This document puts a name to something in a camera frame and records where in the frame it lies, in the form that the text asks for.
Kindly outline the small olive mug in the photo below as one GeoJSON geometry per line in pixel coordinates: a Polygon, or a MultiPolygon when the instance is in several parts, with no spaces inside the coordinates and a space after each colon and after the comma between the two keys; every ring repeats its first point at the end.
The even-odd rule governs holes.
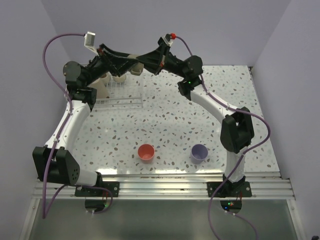
{"type": "MultiPolygon", "coordinates": [[[[136,59],[139,55],[137,54],[129,54],[127,57],[130,59],[136,59]]],[[[144,64],[143,63],[137,63],[135,64],[131,69],[130,69],[130,73],[134,76],[140,76],[143,72],[144,69],[144,64]]]]}

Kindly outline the beige tall cup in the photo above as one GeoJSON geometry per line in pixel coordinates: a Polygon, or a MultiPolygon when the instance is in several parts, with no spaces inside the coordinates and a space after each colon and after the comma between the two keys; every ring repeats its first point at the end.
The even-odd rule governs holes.
{"type": "Polygon", "coordinates": [[[109,91],[101,78],[98,78],[89,85],[90,88],[96,89],[97,99],[107,99],[110,97],[109,91]]]}

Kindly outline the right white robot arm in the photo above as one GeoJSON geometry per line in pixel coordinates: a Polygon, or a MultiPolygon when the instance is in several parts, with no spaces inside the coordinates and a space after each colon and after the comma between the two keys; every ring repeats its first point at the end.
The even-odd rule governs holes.
{"type": "Polygon", "coordinates": [[[178,90],[182,96],[209,113],[221,124],[220,142],[226,150],[226,169],[222,182],[213,187],[211,197],[235,197],[246,182],[244,173],[245,151],[254,137],[250,111],[236,108],[220,97],[211,95],[205,88],[203,61],[199,56],[190,55],[185,60],[170,52],[173,37],[166,35],[158,40],[158,48],[137,57],[144,69],[158,75],[162,70],[182,78],[178,90]]]}

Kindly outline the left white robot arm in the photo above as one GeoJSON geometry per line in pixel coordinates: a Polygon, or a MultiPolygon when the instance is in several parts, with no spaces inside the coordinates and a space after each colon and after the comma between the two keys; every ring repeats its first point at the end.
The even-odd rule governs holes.
{"type": "Polygon", "coordinates": [[[103,193],[101,174],[82,170],[71,150],[84,121],[96,103],[97,90],[90,87],[90,84],[107,73],[120,77],[137,64],[136,55],[116,52],[101,44],[97,55],[87,66],[75,61],[64,65],[68,101],[65,112],[50,139],[44,146],[35,147],[32,152],[40,181],[86,186],[87,192],[95,197],[103,193]]]}

